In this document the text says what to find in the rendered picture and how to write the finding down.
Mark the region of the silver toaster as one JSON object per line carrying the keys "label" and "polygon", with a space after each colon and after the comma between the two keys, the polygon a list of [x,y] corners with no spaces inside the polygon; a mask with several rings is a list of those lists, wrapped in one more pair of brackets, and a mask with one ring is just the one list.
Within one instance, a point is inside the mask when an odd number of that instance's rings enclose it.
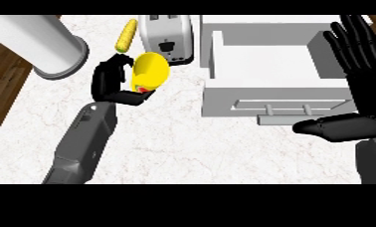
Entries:
{"label": "silver toaster", "polygon": [[139,30],[145,49],[160,53],[171,66],[193,60],[193,32],[189,15],[140,15]]}

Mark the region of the white paper towel roll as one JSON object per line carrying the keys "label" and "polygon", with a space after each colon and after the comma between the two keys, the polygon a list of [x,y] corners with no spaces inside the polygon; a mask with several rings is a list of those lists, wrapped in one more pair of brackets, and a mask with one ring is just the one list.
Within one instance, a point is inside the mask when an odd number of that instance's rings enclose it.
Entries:
{"label": "white paper towel roll", "polygon": [[0,43],[31,63],[46,80],[68,78],[89,59],[84,39],[55,15],[0,15]]}

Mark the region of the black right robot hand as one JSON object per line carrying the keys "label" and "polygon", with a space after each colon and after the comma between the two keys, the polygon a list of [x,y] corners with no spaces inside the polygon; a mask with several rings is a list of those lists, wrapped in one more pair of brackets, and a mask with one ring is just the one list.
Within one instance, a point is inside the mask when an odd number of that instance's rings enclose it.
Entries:
{"label": "black right robot hand", "polygon": [[295,133],[342,142],[376,137],[376,33],[360,15],[341,15],[323,32],[345,73],[357,113],[310,119],[292,126]]}

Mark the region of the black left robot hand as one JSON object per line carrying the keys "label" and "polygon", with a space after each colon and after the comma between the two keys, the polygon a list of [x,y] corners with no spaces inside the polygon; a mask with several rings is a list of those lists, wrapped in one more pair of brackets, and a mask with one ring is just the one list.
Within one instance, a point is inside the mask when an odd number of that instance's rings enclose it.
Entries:
{"label": "black left robot hand", "polygon": [[93,74],[92,96],[96,102],[139,106],[155,92],[137,93],[121,90],[121,84],[127,81],[124,66],[134,66],[134,59],[124,54],[115,54],[99,64]]}

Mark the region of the yellow corn cob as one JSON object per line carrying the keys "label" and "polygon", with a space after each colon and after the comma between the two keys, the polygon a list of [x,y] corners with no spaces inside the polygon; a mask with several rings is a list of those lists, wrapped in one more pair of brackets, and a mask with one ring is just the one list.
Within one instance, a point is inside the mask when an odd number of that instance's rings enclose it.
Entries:
{"label": "yellow corn cob", "polygon": [[133,44],[133,39],[136,36],[139,27],[139,21],[132,19],[124,27],[123,33],[118,38],[115,49],[120,53],[127,53]]}

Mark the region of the yellow cup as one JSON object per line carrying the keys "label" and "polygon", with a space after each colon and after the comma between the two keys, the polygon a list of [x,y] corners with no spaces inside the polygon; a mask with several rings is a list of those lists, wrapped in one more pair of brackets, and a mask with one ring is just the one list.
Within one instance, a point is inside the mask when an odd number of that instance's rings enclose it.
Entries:
{"label": "yellow cup", "polygon": [[136,93],[154,91],[167,81],[171,66],[165,57],[155,52],[139,55],[133,66],[132,89]]}

